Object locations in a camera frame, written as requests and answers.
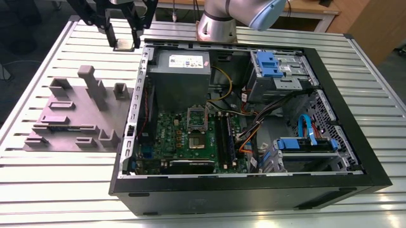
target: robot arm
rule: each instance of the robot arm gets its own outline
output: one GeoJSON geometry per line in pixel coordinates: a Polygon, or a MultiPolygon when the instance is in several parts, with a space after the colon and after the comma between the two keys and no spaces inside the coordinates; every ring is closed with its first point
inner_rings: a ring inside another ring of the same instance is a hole
{"type": "Polygon", "coordinates": [[[198,37],[203,41],[234,42],[235,20],[263,31],[275,23],[286,0],[206,0],[198,37]]]}
{"type": "Polygon", "coordinates": [[[132,1],[121,4],[112,4],[108,0],[93,0],[96,3],[96,10],[93,10],[87,3],[87,0],[67,0],[71,7],[76,11],[77,15],[83,19],[87,25],[96,25],[99,31],[107,35],[108,45],[115,50],[132,51],[140,47],[140,35],[143,30],[148,29],[155,14],[157,0],[143,0],[147,10],[143,16],[139,16],[135,10],[135,4],[132,1]],[[123,15],[131,26],[131,34],[133,43],[128,47],[119,47],[119,40],[115,38],[115,31],[109,22],[108,9],[121,10],[123,15]]]}
{"type": "MultiPolygon", "coordinates": [[[[143,0],[147,7],[143,16],[135,10],[132,0],[93,0],[96,10],[87,0],[67,0],[87,25],[96,25],[107,35],[108,44],[117,51],[132,51],[140,47],[140,35],[151,26],[157,0],[143,0]],[[109,22],[108,9],[121,10],[131,26],[133,44],[120,47],[109,22]]],[[[198,39],[215,42],[234,42],[236,39],[235,20],[255,30],[266,30],[276,21],[286,0],[206,0],[204,14],[198,27],[198,39]]]]}

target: metal workbench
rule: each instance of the metal workbench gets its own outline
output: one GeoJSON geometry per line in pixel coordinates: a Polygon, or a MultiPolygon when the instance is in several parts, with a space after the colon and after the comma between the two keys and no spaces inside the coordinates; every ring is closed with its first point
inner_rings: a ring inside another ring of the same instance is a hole
{"type": "MultiPolygon", "coordinates": [[[[117,38],[131,39],[123,20],[117,38]]],[[[195,39],[194,24],[155,22],[149,38],[195,39]]],[[[320,210],[136,217],[108,192],[115,153],[25,152],[53,77],[72,85],[80,65],[93,65],[104,86],[133,87],[140,52],[116,53],[105,36],[83,21],[69,21],[0,130],[0,225],[76,227],[403,227],[406,224],[406,107],[358,44],[339,34],[238,29],[240,43],[315,48],[391,178],[393,186],[320,210]]]]}

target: ram slot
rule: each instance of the ram slot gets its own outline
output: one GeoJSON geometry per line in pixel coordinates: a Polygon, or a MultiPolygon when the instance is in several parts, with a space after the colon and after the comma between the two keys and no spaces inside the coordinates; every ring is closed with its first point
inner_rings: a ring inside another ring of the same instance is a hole
{"type": "Polygon", "coordinates": [[[235,166],[235,150],[234,150],[234,138],[232,138],[232,128],[231,128],[231,120],[228,114],[223,117],[224,130],[227,131],[227,163],[230,166],[235,166]]]}
{"type": "Polygon", "coordinates": [[[215,118],[215,142],[216,142],[216,154],[218,154],[218,163],[219,167],[227,168],[227,160],[226,160],[226,139],[223,137],[222,130],[222,116],[220,113],[215,118]]]}

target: power supply label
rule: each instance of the power supply label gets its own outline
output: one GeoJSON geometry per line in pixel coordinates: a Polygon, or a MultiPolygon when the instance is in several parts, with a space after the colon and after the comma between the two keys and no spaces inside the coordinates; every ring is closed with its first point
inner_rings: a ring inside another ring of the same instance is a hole
{"type": "Polygon", "coordinates": [[[169,56],[169,67],[203,68],[203,56],[169,56]]]}

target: green circuit board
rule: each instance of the green circuit board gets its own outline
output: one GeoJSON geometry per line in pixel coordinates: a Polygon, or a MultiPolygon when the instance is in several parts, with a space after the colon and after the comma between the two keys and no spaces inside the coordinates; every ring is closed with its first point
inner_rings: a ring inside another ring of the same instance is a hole
{"type": "MultiPolygon", "coordinates": [[[[191,115],[190,120],[194,125],[202,125],[204,116],[191,115]]],[[[141,151],[149,150],[151,160],[144,161],[144,172],[159,174],[160,161],[171,159],[184,160],[210,160],[215,162],[215,173],[243,173],[246,172],[246,159],[235,161],[236,166],[224,169],[218,162],[216,151],[216,127],[215,115],[207,115],[207,131],[187,130],[187,113],[159,113],[155,145],[145,146],[141,151]]],[[[230,116],[232,133],[242,131],[239,117],[230,116]]]]}

